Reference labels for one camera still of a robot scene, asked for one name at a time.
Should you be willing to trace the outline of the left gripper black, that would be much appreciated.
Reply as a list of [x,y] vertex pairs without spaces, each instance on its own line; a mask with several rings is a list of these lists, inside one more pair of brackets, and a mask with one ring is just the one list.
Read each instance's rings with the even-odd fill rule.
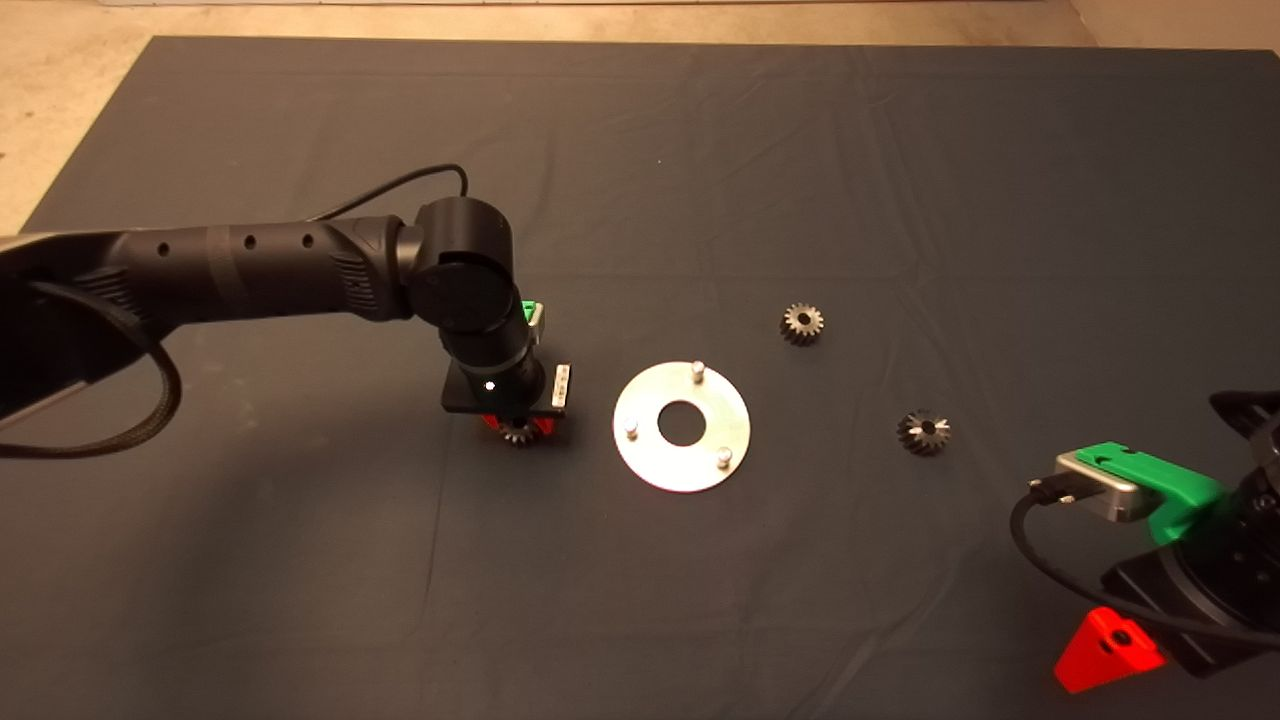
[[443,409],[454,414],[483,415],[484,424],[503,432],[500,418],[534,418],[540,437],[553,436],[557,418],[570,407],[572,364],[558,356],[540,356],[530,345],[524,356],[506,366],[467,366],[449,363],[443,384]]

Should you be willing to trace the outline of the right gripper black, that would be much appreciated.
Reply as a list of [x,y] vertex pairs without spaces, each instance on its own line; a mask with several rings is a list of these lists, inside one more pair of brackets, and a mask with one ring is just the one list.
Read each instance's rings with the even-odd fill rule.
[[[1178,465],[1114,465],[1155,492],[1157,547],[1110,568],[1102,587],[1151,611],[1233,632],[1277,635],[1277,471],[1254,469],[1228,491]],[[1166,665],[1152,637],[1111,607],[1085,614],[1053,676],[1078,694]]]

